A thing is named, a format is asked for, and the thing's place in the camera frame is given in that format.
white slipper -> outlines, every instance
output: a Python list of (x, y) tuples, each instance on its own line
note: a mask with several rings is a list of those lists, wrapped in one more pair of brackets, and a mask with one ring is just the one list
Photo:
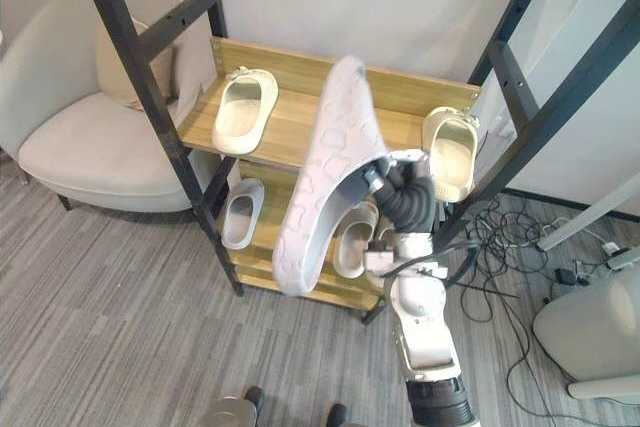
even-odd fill
[(333, 268), (347, 279), (364, 272), (364, 251), (378, 223), (378, 208), (371, 202), (356, 205), (340, 222), (333, 252)]
[(451, 107), (433, 109), (422, 125), (422, 148), (429, 152), (429, 166), (436, 198), (459, 202), (471, 192), (476, 150), (477, 119)]
[(233, 187), (224, 209), (222, 245), (241, 250), (251, 243), (263, 202), (264, 185), (258, 179), (243, 179)]
[(322, 89), (304, 165), (273, 251), (273, 276), (282, 292), (313, 290), (338, 223), (369, 194), (363, 168), (387, 153), (364, 64), (345, 57), (331, 68)]
[(270, 72), (246, 67), (240, 67), (228, 79), (211, 141), (225, 154), (247, 154), (260, 143), (278, 99), (278, 83)]

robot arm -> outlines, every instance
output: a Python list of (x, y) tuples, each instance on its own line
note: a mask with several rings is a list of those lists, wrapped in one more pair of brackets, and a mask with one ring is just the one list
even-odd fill
[(384, 277), (395, 317), (394, 341), (407, 385), (414, 426), (480, 426), (469, 407), (458, 355), (444, 321), (447, 269), (434, 260), (407, 261), (433, 253), (433, 183), (422, 151), (395, 152), (390, 162), (365, 173), (380, 211), (395, 225), (394, 245), (372, 242), (367, 270)]

beige armchair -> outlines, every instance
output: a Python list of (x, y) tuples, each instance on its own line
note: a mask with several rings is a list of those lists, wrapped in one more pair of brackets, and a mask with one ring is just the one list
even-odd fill
[[(127, 5), (133, 17), (151, 25), (177, 2)], [(137, 212), (187, 209), (191, 204), (144, 112), (100, 90), (98, 22), (92, 0), (53, 0), (13, 42), (0, 64), (0, 147), (62, 196)], [(188, 81), (180, 38), (174, 46), (179, 95), (194, 82)], [(218, 159), (190, 154), (201, 186), (212, 178)]]

chair leg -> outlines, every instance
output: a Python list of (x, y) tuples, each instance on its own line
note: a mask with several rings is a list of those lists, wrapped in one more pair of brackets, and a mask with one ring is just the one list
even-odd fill
[(58, 199), (60, 200), (60, 203), (64, 207), (64, 210), (69, 212), (72, 209), (71, 204), (69, 203), (69, 199), (64, 195), (60, 195), (60, 194), (57, 194), (57, 195), (58, 195)]
[(22, 185), (27, 185), (29, 183), (29, 174), (27, 174), (20, 167), (18, 167), (18, 178), (20, 179), (20, 183)]

wire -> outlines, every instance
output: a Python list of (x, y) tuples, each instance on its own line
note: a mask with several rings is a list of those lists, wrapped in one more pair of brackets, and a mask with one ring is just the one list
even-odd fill
[(482, 143), (480, 144), (480, 148), (478, 149), (478, 152), (476, 152), (476, 156), (474, 160), (478, 160), (478, 156), (480, 155), (480, 152), (482, 152), (482, 149), (484, 149), (484, 144), (487, 143), (488, 138), (489, 138), (489, 131), (487, 130), (487, 132), (484, 134), (484, 139), (482, 139)]
[(436, 260), (439, 257), (442, 257), (443, 255), (449, 254), (451, 252), (454, 252), (456, 250), (460, 250), (460, 249), (474, 249), (479, 251), (481, 247), (481, 244), (478, 242), (459, 242), (456, 244), (451, 244), (448, 245), (447, 247), (445, 247), (443, 250), (439, 251), (439, 252), (433, 252), (429, 255), (422, 255), (420, 257), (415, 257), (411, 260), (407, 260), (406, 262), (403, 262), (402, 264), (400, 264), (398, 267), (396, 267), (393, 270), (390, 270), (389, 272), (385, 273), (384, 275), (381, 275), (382, 278), (386, 278), (386, 277), (394, 277), (396, 275), (398, 275), (400, 272), (402, 272), (404, 269), (406, 269), (407, 267), (411, 267), (412, 265), (415, 264), (420, 264), (422, 262), (431, 262), (433, 260)]
[[(527, 277), (530, 275), (536, 275), (550, 282), (549, 296), (552, 297), (553, 286), (556, 285), (556, 282), (547, 271), (549, 257), (546, 252), (537, 249), (536, 244), (540, 238), (547, 235), (547, 231), (549, 229), (555, 228), (558, 222), (568, 219), (558, 217), (549, 223), (539, 222), (527, 212), (527, 201), (524, 197), (521, 197), (522, 205), (516, 210), (504, 210), (501, 205), (501, 199), (502, 197), (499, 196), (492, 200), (489, 205), (482, 210), (472, 222), (470, 222), (466, 229), (467, 239), (470, 242), (479, 242), (481, 244), (481, 248), (480, 252), (476, 255), (473, 268), (470, 269), (470, 281), (461, 291), (459, 302), (463, 314), (468, 319), (479, 323), (491, 322), (494, 319), (495, 312), (488, 294), (497, 293), (500, 305), (504, 309), (511, 330), (516, 337), (521, 354), (507, 370), (506, 384), (509, 397), (527, 414), (538, 418), (549, 419), (554, 426), (557, 426), (557, 420), (568, 419), (598, 427), (640, 427), (637, 425), (612, 426), (575, 415), (551, 412), (547, 400), (543, 395), (538, 377), (536, 376), (529, 361), (529, 354), (531, 353), (533, 346), (531, 339), (532, 335), (534, 338), (535, 335), (533, 334), (532, 329), (530, 329), (530, 326), (525, 325), (516, 310), (507, 302), (505, 298), (506, 296), (500, 293), (496, 280), (510, 270), (520, 272)], [(603, 243), (606, 242), (602, 237), (594, 232), (588, 231), (587, 233), (598, 238)], [(524, 251), (527, 251), (529, 254), (535, 253), (538, 256), (539, 262), (533, 266), (524, 267), (522, 256)], [(588, 262), (583, 262), (582, 265), (593, 267), (591, 272), (585, 272), (588, 275), (596, 275), (598, 269), (603, 266), (602, 263), (591, 264)], [(467, 307), (468, 291), (471, 290), (472, 284), (477, 283), (480, 283), (480, 286), (473, 285), (473, 287), (483, 291), (484, 304), (486, 307), (484, 316), (479, 316), (477, 314), (472, 315)], [(527, 368), (534, 381), (544, 409), (542, 412), (534, 411), (524, 405), (524, 403), (516, 397), (513, 391), (511, 386), (512, 376), (514, 371), (521, 365)]]

